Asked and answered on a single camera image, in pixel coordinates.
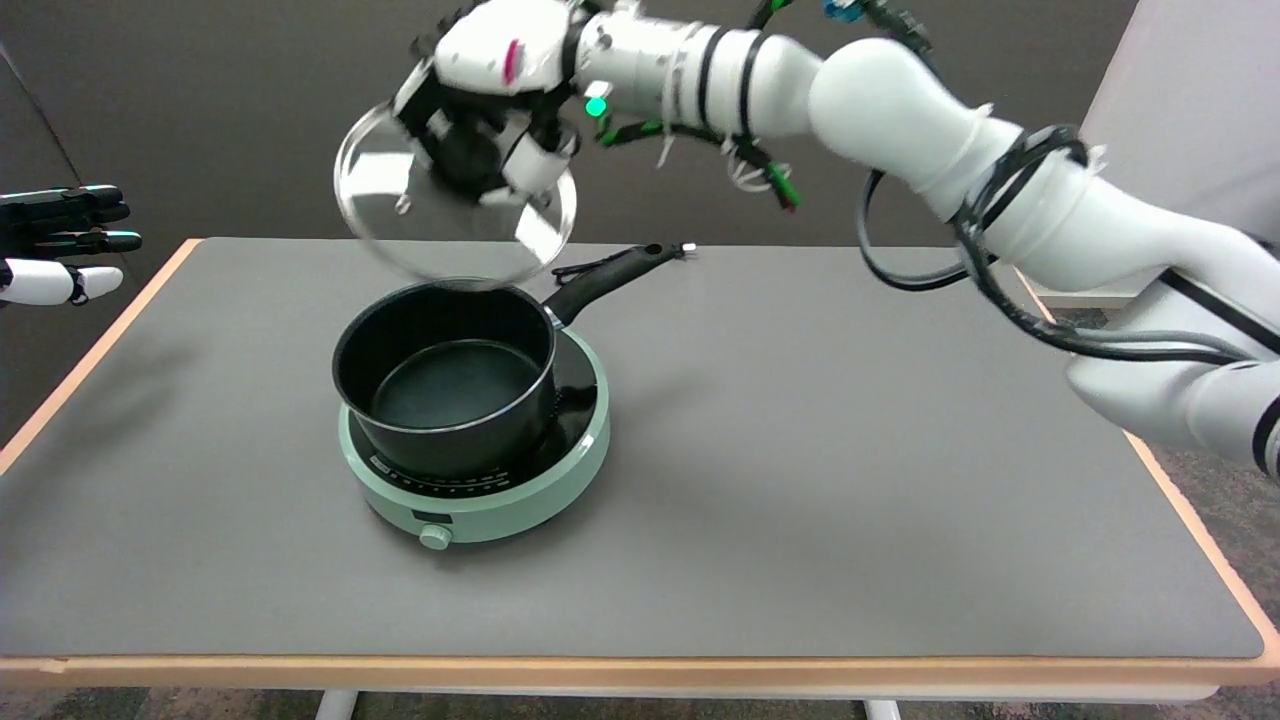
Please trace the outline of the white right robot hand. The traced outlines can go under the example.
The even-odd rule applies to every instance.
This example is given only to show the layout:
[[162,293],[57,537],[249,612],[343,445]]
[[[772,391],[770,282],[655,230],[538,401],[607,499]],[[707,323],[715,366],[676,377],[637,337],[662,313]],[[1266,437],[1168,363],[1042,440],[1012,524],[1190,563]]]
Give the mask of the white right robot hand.
[[475,1],[415,41],[390,111],[429,172],[476,206],[541,201],[581,146],[561,108],[580,90],[595,1]]

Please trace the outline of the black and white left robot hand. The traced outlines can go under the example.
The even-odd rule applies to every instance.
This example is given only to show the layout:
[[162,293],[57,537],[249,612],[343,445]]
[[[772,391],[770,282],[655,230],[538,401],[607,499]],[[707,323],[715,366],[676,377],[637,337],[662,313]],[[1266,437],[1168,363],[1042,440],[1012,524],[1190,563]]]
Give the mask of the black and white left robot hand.
[[133,252],[140,233],[113,231],[131,217],[114,184],[87,184],[1,196],[3,305],[82,306],[118,290],[118,266],[68,264],[67,258]]

